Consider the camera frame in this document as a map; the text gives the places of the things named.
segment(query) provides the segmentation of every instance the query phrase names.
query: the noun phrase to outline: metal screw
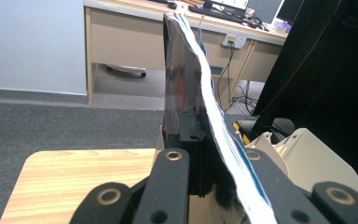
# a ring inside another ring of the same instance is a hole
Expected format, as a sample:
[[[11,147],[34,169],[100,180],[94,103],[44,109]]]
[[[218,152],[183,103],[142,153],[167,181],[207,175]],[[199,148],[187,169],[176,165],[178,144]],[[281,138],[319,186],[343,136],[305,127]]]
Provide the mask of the metal screw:
[[[112,193],[113,197],[111,199],[105,199],[103,196],[106,197],[106,194]],[[97,196],[97,202],[100,205],[110,205],[116,203],[118,199],[121,197],[121,192],[118,189],[104,189],[101,190]]]
[[[258,161],[261,159],[261,155],[255,151],[247,151],[246,156],[248,156],[249,160],[251,161]]]
[[[179,161],[182,158],[182,153],[178,151],[170,151],[165,154],[165,158],[169,161]]]
[[[347,191],[338,188],[327,188],[325,190],[327,196],[336,203],[342,203],[346,205],[354,204],[355,200]]]

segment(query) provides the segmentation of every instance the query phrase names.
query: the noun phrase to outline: desk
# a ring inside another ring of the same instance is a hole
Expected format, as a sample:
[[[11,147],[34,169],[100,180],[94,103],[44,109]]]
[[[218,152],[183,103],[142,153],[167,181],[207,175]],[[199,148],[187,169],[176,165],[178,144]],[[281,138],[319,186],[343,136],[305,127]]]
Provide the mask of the desk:
[[[150,174],[155,149],[40,151],[24,163],[0,223],[68,223],[95,187],[131,187]]]
[[[98,63],[165,70],[162,18],[167,12],[183,11],[196,33],[202,28],[202,41],[208,50],[210,65],[225,67],[230,49],[221,42],[226,34],[247,37],[243,49],[235,50],[231,62],[231,88],[220,88],[223,107],[229,105],[241,79],[266,81],[285,40],[284,35],[255,30],[242,24],[203,17],[187,10],[187,4],[177,2],[172,10],[164,4],[146,0],[84,0],[89,102],[97,77]],[[221,87],[227,86],[224,75]]]

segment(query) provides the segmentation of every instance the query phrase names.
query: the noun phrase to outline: power outlet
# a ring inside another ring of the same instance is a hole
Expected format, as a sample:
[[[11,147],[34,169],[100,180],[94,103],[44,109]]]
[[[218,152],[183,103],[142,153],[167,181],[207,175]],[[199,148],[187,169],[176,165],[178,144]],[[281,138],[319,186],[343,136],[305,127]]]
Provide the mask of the power outlet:
[[[231,47],[229,41],[234,43],[235,49],[243,49],[246,43],[246,37],[243,36],[236,36],[236,35],[226,35],[223,39],[222,45],[226,47]]]
[[[237,39],[236,35],[226,35],[225,39],[223,39],[222,45],[226,47],[231,47],[231,45],[228,42],[231,41],[235,43],[236,39]]]
[[[243,49],[243,46],[245,46],[246,43],[246,37],[243,36],[237,36],[234,41],[234,47],[236,49]]]

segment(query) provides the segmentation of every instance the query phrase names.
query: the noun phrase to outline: desk leg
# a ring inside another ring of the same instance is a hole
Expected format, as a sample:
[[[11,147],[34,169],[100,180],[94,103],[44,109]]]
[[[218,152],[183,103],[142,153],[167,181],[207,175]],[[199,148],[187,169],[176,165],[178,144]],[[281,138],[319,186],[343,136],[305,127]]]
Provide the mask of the desk leg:
[[[85,7],[86,24],[86,68],[87,68],[87,95],[89,104],[94,96],[94,86],[97,79],[98,64],[91,63],[91,8]]]

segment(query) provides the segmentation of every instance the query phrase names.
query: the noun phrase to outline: wooden tabletop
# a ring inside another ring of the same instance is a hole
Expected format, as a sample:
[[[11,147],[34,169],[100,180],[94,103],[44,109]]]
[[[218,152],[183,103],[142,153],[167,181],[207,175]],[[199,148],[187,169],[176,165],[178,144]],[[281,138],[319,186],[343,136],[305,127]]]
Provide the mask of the wooden tabletop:
[[[150,174],[156,150],[40,151],[24,163],[0,223],[68,223],[106,182],[131,187]]]

